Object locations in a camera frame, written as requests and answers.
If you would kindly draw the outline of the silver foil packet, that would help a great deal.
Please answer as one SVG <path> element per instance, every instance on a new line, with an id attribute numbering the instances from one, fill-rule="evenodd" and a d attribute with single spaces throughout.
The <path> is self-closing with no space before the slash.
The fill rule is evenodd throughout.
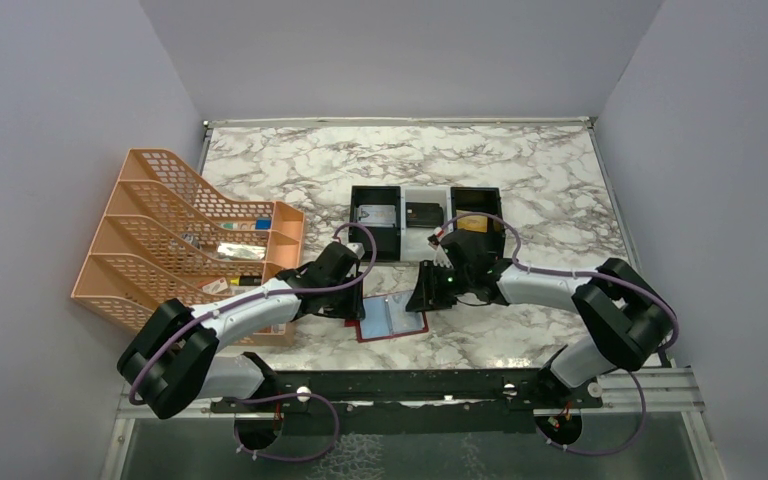
<path id="1" fill-rule="evenodd" d="M 266 247 L 233 242 L 221 242 L 217 245 L 216 254 L 219 258 L 233 260 L 262 261 L 266 256 Z"/>

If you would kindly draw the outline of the right black bin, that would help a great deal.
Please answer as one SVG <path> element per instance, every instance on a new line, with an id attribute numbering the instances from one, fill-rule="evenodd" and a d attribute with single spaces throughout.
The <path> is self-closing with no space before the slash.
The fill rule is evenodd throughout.
<path id="1" fill-rule="evenodd" d="M 502 218 L 501 191 L 497 187 L 451 187 L 453 215 L 469 213 L 455 221 L 456 229 L 465 229 L 483 236 L 486 248 L 496 257 L 505 250 L 505 227 L 487 214 Z"/>

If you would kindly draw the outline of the left black bin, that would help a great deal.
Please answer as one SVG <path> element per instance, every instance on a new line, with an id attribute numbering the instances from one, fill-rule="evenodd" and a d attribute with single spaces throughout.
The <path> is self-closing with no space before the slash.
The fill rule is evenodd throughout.
<path id="1" fill-rule="evenodd" d="M 378 262 L 401 259 L 403 227 L 402 190 L 400 186 L 351 187 L 349 221 L 364 226 L 377 247 Z"/>

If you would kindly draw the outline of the silver card in bin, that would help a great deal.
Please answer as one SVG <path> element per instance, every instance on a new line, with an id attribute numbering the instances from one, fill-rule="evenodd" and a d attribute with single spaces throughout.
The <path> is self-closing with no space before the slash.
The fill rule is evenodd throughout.
<path id="1" fill-rule="evenodd" d="M 356 221 L 367 227 L 395 228 L 398 226 L 395 205 L 359 205 L 355 209 Z"/>

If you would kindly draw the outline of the black card in bin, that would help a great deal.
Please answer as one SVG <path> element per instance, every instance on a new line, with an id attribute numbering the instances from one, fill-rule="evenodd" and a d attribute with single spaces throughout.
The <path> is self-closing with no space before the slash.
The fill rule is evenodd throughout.
<path id="1" fill-rule="evenodd" d="M 444 209 L 437 203 L 406 202 L 407 228 L 436 228 L 444 222 Z"/>

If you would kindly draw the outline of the gold card in bin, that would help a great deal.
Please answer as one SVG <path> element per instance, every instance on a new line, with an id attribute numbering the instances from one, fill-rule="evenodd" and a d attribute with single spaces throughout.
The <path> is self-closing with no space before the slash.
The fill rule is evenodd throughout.
<path id="1" fill-rule="evenodd" d="M 459 211 L 457 213 L 459 218 L 455 221 L 457 229 L 463 229 L 466 231 L 487 233 L 490 230 L 490 219 L 484 215 L 470 214 L 469 212 Z"/>

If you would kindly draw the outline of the red card holder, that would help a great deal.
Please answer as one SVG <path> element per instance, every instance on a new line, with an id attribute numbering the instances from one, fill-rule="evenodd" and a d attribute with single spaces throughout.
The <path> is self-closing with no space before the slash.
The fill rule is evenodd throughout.
<path id="1" fill-rule="evenodd" d="M 428 333 L 425 314 L 406 310 L 411 295 L 401 291 L 365 297 L 364 318 L 345 320 L 344 326 L 354 329 L 358 343 Z"/>

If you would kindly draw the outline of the blue item in organizer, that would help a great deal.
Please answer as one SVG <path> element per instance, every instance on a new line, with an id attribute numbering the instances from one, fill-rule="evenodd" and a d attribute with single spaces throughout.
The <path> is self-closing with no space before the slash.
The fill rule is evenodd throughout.
<path id="1" fill-rule="evenodd" d="M 254 223 L 254 228 L 256 230 L 269 230 L 271 228 L 271 219 L 270 218 L 260 218 L 257 219 Z"/>

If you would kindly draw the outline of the black bin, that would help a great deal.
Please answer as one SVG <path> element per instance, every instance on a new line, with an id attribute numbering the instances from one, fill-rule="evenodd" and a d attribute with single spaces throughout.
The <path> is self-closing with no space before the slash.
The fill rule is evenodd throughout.
<path id="1" fill-rule="evenodd" d="M 349 221 L 364 226 L 377 247 L 378 262 L 401 259 L 403 227 L 402 190 L 400 186 L 351 187 Z"/>
<path id="2" fill-rule="evenodd" d="M 487 214 L 502 218 L 501 191 L 497 187 L 451 187 L 453 215 L 469 213 L 455 221 L 456 229 L 465 229 L 483 236 L 486 248 L 496 257 L 505 250 L 505 227 Z"/>

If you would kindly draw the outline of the orange plastic file organizer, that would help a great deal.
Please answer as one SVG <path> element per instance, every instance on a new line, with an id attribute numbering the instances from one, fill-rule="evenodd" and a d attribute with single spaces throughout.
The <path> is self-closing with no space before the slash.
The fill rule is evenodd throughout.
<path id="1" fill-rule="evenodd" d="M 260 218 L 271 219 L 269 230 L 254 228 Z M 256 287 L 230 286 L 230 278 L 260 276 L 264 283 L 298 266 L 304 229 L 304 213 L 284 202 L 228 198 L 175 153 L 133 148 L 71 297 L 135 333 L 166 300 L 217 301 Z M 265 246 L 266 256 L 219 258 L 221 242 Z"/>

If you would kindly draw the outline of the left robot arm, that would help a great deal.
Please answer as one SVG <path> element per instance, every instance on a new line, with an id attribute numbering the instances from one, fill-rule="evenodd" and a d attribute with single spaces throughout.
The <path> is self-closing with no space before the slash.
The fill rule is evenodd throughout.
<path id="1" fill-rule="evenodd" d="M 117 362 L 130 385 L 129 402 L 168 419 L 197 399 L 251 397 L 265 380 L 264 368 L 248 357 L 219 359 L 217 353 L 260 330 L 358 298 L 363 254 L 360 243 L 334 241 L 314 261 L 243 294 L 195 306 L 177 298 L 161 303 Z"/>

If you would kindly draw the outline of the black mounting rail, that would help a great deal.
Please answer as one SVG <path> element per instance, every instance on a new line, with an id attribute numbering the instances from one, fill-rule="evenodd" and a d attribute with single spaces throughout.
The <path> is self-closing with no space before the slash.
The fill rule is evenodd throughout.
<path id="1" fill-rule="evenodd" d="M 582 385 L 561 397 L 542 390 L 536 368 L 381 371 L 278 371 L 257 404 L 216 398 L 244 431 L 286 436 L 536 431 L 536 416 L 578 413 L 603 402 Z"/>

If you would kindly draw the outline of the yellow black marker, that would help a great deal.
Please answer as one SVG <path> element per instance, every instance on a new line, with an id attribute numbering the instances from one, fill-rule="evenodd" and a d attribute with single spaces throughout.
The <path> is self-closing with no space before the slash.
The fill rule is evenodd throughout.
<path id="1" fill-rule="evenodd" d="M 262 278 L 260 276 L 239 276 L 230 278 L 228 283 L 235 287 L 259 286 L 262 283 Z"/>

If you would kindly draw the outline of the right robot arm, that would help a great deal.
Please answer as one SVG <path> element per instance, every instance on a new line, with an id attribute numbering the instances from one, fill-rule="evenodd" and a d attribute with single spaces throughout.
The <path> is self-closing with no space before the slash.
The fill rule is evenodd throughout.
<path id="1" fill-rule="evenodd" d="M 592 270 L 529 266 L 462 229 L 440 233 L 431 244 L 444 262 L 421 263 L 409 312 L 450 309 L 459 296 L 472 294 L 482 304 L 537 305 L 580 316 L 587 337 L 561 349 L 536 375 L 533 391 L 547 399 L 566 397 L 617 369 L 635 372 L 676 339 L 674 311 L 619 258 Z"/>

